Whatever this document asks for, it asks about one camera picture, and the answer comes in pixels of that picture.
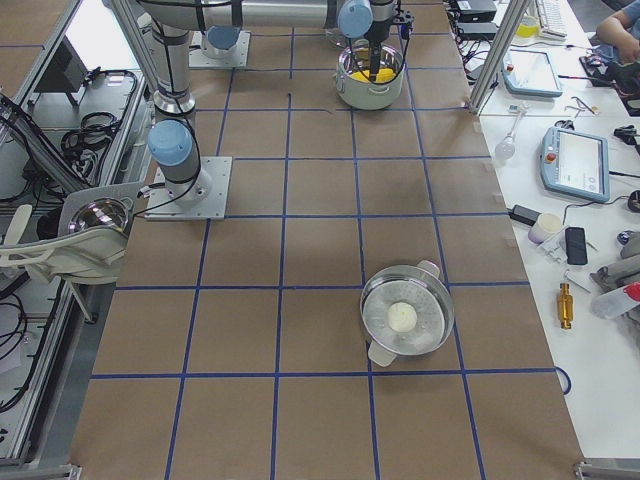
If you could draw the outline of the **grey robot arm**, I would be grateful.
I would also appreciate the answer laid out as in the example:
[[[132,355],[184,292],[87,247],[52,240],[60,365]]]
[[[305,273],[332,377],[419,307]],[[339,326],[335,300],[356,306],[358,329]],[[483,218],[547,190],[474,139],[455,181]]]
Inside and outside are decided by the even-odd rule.
[[[158,169],[144,188],[150,220],[221,219],[232,160],[204,156],[197,142],[191,72],[247,64],[252,27],[318,28],[340,52],[334,82],[348,106],[380,110],[399,97],[406,55],[388,45],[409,36],[413,17],[398,1],[110,1],[148,80],[156,120],[147,150]]]

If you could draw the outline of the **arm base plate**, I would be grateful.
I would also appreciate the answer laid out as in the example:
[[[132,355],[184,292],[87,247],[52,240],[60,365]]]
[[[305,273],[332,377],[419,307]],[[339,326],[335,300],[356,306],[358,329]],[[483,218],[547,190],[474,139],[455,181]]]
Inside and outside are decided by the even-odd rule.
[[[189,67],[200,70],[244,69],[248,62],[251,34],[242,30],[228,49],[214,47],[200,32],[195,32],[189,50]]]
[[[151,221],[223,220],[232,163],[233,159],[227,156],[203,156],[194,185],[167,182],[157,167],[154,182],[163,186],[150,191],[144,218]]]

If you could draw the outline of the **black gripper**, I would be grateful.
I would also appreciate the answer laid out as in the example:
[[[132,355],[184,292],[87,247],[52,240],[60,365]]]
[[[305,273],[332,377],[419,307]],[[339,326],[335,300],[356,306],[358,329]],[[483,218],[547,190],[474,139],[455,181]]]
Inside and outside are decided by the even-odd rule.
[[[394,16],[373,21],[364,38],[369,41],[369,81],[375,83],[380,70],[381,44],[385,42],[393,26],[397,26],[403,40],[408,40],[413,29],[414,15],[409,10],[399,10]]]

